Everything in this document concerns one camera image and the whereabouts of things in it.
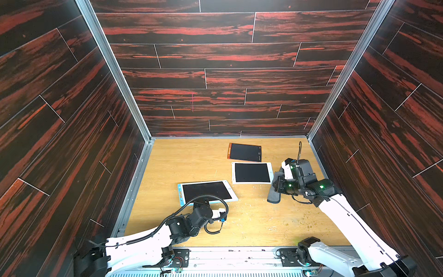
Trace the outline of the blue-edged white drawing tablet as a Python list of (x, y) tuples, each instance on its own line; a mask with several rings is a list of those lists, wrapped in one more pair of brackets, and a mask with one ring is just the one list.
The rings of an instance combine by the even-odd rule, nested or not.
[(237, 202), (239, 199), (227, 180), (191, 182), (178, 184), (180, 205), (183, 207), (187, 202), (198, 196), (211, 195), (208, 201), (220, 203), (213, 196), (223, 199), (225, 202)]

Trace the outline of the red drawing tablet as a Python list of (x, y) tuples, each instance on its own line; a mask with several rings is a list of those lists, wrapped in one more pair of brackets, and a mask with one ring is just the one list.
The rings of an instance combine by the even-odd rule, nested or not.
[(262, 149), (258, 145), (230, 143), (228, 147), (228, 159), (261, 162)]

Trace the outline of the grey microfibre cloth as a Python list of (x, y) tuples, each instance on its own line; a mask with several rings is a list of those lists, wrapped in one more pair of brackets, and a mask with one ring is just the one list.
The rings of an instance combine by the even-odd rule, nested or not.
[(278, 192), (279, 180), (284, 178), (284, 173), (282, 172), (274, 172), (273, 181), (271, 183), (271, 187), (268, 193), (267, 202), (271, 204), (278, 204), (281, 200), (281, 194)]

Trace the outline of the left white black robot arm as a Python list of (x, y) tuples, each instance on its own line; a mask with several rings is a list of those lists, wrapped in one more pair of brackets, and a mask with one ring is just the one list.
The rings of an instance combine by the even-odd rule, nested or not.
[(73, 261), (75, 277), (110, 277), (137, 267), (167, 267), (176, 260), (180, 267), (185, 259), (176, 254), (174, 245), (186, 242), (214, 221), (226, 220), (228, 206), (212, 210), (206, 199), (197, 200), (190, 214), (180, 208), (151, 230), (124, 237), (108, 238)]

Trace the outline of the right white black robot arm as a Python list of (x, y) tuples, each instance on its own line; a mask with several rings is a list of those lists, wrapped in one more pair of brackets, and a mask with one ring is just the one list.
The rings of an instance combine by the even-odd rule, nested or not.
[(302, 196), (319, 208), (351, 243), (358, 257), (329, 247), (316, 237), (299, 242), (293, 257), (301, 266), (322, 264), (344, 277), (411, 277), (416, 262), (400, 256), (357, 214), (341, 190), (329, 179), (318, 180), (305, 159), (286, 159), (274, 173), (267, 201), (282, 195)]

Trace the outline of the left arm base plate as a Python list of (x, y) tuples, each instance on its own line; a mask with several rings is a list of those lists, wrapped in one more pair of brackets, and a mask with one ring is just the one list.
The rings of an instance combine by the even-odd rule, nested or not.
[(187, 268), (189, 266), (190, 249), (162, 248), (161, 260), (153, 267)]

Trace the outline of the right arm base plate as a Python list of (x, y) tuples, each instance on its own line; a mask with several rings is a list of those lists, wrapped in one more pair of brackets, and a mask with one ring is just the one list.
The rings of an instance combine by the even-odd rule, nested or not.
[(303, 258), (297, 248), (280, 248), (276, 251), (283, 267), (309, 267), (311, 263)]

